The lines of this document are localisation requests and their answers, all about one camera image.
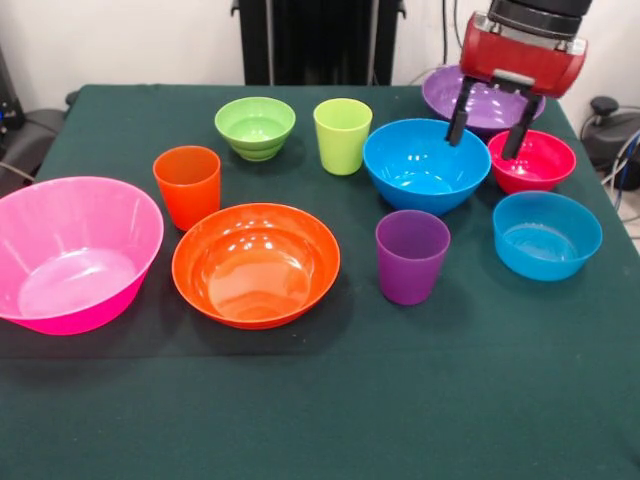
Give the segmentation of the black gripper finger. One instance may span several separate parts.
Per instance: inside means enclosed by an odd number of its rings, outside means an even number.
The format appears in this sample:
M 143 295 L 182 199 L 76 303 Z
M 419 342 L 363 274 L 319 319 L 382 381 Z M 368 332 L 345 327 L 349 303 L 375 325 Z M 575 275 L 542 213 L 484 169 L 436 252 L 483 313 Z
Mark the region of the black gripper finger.
M 542 96 L 532 93 L 530 90 L 523 91 L 521 95 L 527 99 L 527 104 L 519 121 L 509 131 L 501 153 L 504 160 L 514 160 L 517 158 L 526 133 L 535 118 L 542 100 Z
M 457 146 L 462 139 L 469 116 L 467 103 L 471 95 L 471 90 L 477 83 L 480 83 L 480 80 L 471 76 L 464 76 L 462 78 L 461 89 L 445 136 L 445 140 L 450 146 Z

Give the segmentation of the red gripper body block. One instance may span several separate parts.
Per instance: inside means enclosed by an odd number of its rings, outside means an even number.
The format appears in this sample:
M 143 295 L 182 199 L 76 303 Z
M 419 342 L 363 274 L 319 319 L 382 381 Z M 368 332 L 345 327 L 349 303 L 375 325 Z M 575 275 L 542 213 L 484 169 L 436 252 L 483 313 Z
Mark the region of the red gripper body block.
M 485 83 L 506 81 L 559 98 L 574 84 L 586 60 L 586 41 L 555 40 L 519 31 L 474 14 L 465 31 L 459 66 Z

